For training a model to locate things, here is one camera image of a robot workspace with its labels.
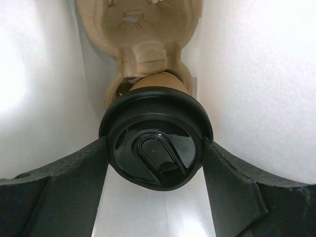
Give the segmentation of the black cup lid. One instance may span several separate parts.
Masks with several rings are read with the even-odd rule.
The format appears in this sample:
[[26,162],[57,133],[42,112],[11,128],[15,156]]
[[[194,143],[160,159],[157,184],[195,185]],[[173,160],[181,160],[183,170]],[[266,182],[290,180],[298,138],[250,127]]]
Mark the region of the black cup lid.
[[99,137],[109,164],[124,179],[155,191],[184,186],[202,166],[204,140],[213,129],[203,106],[167,87],[142,87],[106,110]]

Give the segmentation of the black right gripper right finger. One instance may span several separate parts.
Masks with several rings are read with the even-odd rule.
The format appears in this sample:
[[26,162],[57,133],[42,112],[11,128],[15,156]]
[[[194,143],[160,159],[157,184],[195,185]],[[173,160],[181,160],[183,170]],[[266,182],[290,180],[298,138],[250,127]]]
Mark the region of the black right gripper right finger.
[[315,185],[266,172],[209,139],[203,171],[218,237],[315,236]]

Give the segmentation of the brown paper cup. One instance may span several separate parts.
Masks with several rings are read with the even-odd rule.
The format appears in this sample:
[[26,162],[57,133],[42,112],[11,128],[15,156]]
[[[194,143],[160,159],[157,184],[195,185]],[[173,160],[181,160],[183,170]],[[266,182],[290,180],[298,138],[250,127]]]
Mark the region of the brown paper cup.
[[189,95],[192,94],[178,77],[167,72],[160,72],[140,78],[129,89],[129,91],[133,91],[143,87],[167,87],[179,90]]

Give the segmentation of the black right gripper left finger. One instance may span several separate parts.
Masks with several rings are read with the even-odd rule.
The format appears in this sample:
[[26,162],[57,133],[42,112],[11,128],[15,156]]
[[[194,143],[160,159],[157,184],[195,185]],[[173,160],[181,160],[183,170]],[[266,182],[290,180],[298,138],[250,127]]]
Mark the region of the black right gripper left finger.
[[0,181],[3,237],[89,237],[108,168],[105,138]]

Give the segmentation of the blue white paper bag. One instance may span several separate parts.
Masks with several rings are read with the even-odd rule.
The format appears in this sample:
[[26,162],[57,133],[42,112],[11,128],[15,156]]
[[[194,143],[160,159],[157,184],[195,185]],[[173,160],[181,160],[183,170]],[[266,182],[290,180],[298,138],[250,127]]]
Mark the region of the blue white paper bag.
[[[220,146],[267,172],[316,182],[315,1],[205,0],[181,58]],[[95,141],[115,73],[74,1],[1,1],[1,178]],[[109,168],[93,236],[215,236],[203,171],[156,192]]]

